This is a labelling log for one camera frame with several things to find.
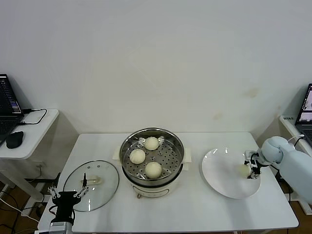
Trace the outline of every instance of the laptop screen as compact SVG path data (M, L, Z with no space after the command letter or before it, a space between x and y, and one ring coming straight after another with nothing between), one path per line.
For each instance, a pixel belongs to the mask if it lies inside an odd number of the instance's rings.
M296 124L312 124L312 84L309 84Z
M18 115L21 109L8 77L0 74L0 115Z

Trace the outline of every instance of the white plate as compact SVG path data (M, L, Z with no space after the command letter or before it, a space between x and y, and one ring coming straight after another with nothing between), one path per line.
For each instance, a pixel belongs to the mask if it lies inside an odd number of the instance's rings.
M209 151L203 158L201 168L207 182L224 196L243 199L254 195L260 188L261 180L243 178L239 166L244 164L241 152L229 148Z

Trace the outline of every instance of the laptop keyboard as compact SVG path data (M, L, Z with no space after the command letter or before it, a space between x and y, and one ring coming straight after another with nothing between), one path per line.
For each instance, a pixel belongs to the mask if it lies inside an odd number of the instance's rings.
M6 134L11 131L18 122L17 118L0 118L0 135Z

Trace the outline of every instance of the laptop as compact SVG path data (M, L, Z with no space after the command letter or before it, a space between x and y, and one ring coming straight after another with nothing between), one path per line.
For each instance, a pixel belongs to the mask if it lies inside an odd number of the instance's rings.
M312 146L312 84L308 86L295 126Z
M0 74L0 145L23 119L24 114L6 74Z

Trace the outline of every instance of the glass lid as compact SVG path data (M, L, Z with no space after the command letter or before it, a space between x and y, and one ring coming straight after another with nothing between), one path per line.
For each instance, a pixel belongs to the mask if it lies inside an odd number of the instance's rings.
M82 164L67 178L64 191L80 191L82 189L83 175L86 173L89 191L81 198L81 202L74 206L75 211L93 211L114 196L119 175L116 168L106 161L91 161Z

